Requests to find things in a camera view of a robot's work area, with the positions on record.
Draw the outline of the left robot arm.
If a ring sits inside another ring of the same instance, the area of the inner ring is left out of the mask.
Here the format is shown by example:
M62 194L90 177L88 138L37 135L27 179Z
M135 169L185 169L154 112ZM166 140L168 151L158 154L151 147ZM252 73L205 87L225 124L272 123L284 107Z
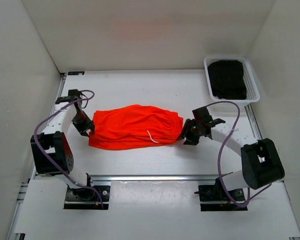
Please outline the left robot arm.
M53 113L35 127L30 139L37 173L62 180L69 188L77 189L83 200L93 198L95 188L89 174L75 166L67 133L70 126L83 137L95 132L94 122L84 112L94 95L92 90L71 89L67 96L58 97Z

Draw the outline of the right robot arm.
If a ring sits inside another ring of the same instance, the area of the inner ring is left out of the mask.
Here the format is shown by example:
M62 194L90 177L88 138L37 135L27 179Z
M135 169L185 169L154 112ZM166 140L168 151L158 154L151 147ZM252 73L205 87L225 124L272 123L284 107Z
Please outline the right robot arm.
M193 110L193 119L187 119L178 136L184 145L196 146L201 137L209 138L228 147L241 159L241 169L215 180L214 193L220 200L228 199L233 190L251 188L258 190L285 176L285 170L274 142L269 138L256 139L244 135L228 125L225 120L214 119L207 107Z

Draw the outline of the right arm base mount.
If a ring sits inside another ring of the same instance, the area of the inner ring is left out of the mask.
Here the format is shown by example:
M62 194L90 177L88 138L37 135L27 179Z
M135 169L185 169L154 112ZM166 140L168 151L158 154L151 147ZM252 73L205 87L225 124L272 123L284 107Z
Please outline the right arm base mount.
M201 212L235 212L247 211L248 207L238 207L226 195L220 180L217 178L214 184L201 184L194 192L199 196Z

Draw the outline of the orange shorts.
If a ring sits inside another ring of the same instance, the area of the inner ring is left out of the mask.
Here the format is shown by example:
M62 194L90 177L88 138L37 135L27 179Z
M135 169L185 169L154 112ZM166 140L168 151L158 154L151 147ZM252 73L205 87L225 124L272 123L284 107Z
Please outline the orange shorts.
M174 144L184 125L175 111L151 105L133 104L93 115L95 130L89 135L90 147L121 151Z

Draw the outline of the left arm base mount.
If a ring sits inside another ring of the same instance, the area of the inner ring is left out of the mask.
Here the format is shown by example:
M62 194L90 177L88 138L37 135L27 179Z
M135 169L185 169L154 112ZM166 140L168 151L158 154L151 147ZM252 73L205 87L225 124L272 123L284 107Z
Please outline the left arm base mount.
M67 187L63 208L65 210L108 210L111 196L110 182L93 182L94 190Z

